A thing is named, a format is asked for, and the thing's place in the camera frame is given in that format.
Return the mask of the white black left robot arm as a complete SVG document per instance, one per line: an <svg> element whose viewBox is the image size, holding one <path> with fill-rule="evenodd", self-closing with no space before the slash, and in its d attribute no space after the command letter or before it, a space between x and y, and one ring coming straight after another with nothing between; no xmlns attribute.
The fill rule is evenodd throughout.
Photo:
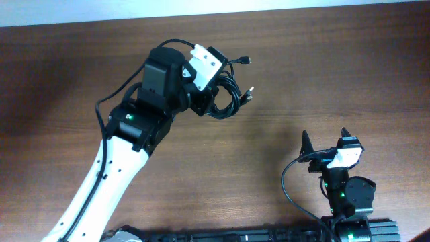
<svg viewBox="0 0 430 242"><path fill-rule="evenodd" d="M44 241L99 241L122 195L170 131L176 114L203 116L216 96L214 80L228 59L213 47L194 45L192 58L156 47L101 124L99 151L72 202Z"/></svg>

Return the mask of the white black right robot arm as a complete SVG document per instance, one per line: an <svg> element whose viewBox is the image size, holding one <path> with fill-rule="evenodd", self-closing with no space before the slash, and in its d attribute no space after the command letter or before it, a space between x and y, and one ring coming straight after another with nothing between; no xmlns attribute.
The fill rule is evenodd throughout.
<svg viewBox="0 0 430 242"><path fill-rule="evenodd" d="M373 213L372 202L376 184L370 179L349 175L359 164L364 147L346 128L334 147L315 151L308 133L302 132L300 158L309 163L310 173L320 173L322 186L329 201L331 216L323 221L334 239L340 241L371 241L368 215Z"/></svg>

